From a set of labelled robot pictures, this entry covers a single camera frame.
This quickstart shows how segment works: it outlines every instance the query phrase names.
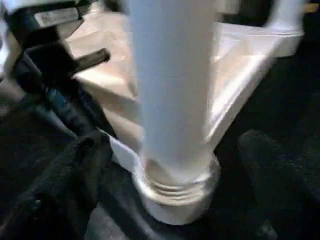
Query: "white cylindrical post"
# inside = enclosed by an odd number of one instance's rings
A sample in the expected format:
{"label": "white cylindrical post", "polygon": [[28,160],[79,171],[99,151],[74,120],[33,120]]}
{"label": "white cylindrical post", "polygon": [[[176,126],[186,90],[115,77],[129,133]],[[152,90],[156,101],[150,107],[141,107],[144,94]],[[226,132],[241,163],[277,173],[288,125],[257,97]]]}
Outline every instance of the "white cylindrical post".
{"label": "white cylindrical post", "polygon": [[276,0],[267,27],[275,32],[302,32],[302,17],[306,0]]}
{"label": "white cylindrical post", "polygon": [[218,168],[204,132],[214,2],[131,0],[129,11],[144,127],[135,183],[156,219],[189,223],[206,206]]}

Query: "black cloth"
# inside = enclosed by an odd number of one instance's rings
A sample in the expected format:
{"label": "black cloth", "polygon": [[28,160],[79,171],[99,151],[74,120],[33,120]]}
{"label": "black cloth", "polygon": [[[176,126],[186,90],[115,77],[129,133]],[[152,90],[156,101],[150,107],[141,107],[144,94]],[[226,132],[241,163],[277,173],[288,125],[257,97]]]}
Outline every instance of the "black cloth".
{"label": "black cloth", "polygon": [[76,137],[28,96],[0,122],[0,239],[83,239],[98,201],[109,138]]}

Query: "sticker label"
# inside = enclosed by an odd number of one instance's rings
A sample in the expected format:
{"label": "sticker label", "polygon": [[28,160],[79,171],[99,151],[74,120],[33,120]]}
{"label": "sticker label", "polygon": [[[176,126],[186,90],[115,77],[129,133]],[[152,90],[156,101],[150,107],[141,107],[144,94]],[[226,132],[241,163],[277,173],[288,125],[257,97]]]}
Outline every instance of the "sticker label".
{"label": "sticker label", "polygon": [[40,27],[50,27],[62,24],[79,18],[79,13],[75,7],[57,9],[52,11],[38,12],[34,15]]}

